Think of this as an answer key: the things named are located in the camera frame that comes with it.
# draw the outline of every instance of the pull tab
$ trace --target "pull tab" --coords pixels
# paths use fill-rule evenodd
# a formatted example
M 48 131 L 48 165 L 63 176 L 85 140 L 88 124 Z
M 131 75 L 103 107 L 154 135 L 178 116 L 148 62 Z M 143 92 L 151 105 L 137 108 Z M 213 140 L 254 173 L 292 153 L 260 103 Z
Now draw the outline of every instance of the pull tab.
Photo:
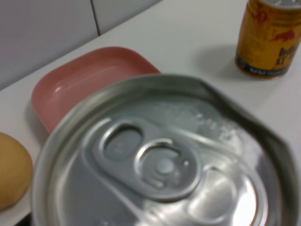
M 180 137 L 140 118 L 99 123 L 82 142 L 82 151 L 91 152 L 102 170 L 161 202 L 182 199 L 200 181 L 200 162 L 188 147 Z

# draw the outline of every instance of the pink plastic plate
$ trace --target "pink plastic plate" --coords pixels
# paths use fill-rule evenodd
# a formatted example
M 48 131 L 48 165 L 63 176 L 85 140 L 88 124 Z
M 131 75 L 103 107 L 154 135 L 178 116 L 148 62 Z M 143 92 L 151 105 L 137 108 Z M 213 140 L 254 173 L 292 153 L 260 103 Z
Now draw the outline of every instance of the pink plastic plate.
M 51 132 L 79 101 L 117 81 L 160 71 L 138 53 L 107 47 L 87 53 L 51 71 L 32 93 L 32 106 Z

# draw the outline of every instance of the yellow can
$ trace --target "yellow can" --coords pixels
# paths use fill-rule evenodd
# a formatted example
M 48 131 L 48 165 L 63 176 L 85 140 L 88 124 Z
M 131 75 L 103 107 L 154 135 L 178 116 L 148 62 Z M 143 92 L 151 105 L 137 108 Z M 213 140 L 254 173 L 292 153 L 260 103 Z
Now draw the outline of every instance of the yellow can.
M 236 64 L 258 79 L 284 75 L 301 40 L 301 0 L 249 0 Z

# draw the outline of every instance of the red logo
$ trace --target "red logo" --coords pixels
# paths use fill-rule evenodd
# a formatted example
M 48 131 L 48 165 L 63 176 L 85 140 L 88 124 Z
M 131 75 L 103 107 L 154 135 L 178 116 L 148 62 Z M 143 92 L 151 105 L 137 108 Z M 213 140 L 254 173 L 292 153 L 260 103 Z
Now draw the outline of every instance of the red logo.
M 257 3 L 257 12 L 251 13 L 251 16 L 254 20 L 257 20 L 258 23 L 264 23 L 269 20 L 268 13 L 262 9 L 263 5 L 261 3 Z
M 279 33 L 275 35 L 275 30 L 273 32 L 273 36 L 274 38 L 271 39 L 270 41 L 279 41 L 281 40 L 282 42 L 286 42 L 286 41 L 290 41 L 290 40 L 294 40 L 295 39 L 295 32 L 290 29 L 287 32 L 283 32 L 283 33 Z

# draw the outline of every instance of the white table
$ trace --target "white table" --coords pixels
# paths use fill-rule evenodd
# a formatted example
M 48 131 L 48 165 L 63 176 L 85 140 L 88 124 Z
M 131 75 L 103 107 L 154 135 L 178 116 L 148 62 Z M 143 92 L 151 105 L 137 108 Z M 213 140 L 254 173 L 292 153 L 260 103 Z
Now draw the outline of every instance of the white table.
M 30 104 L 32 89 L 46 73 L 91 50 L 133 49 L 161 72 L 197 76 L 215 85 L 286 138 L 301 154 L 301 51 L 289 73 L 257 81 L 241 73 L 233 57 L 246 0 L 164 0 L 116 29 L 0 91 L 0 131 L 20 141 L 36 161 L 47 132 Z M 30 211 L 27 194 L 0 213 L 12 226 Z

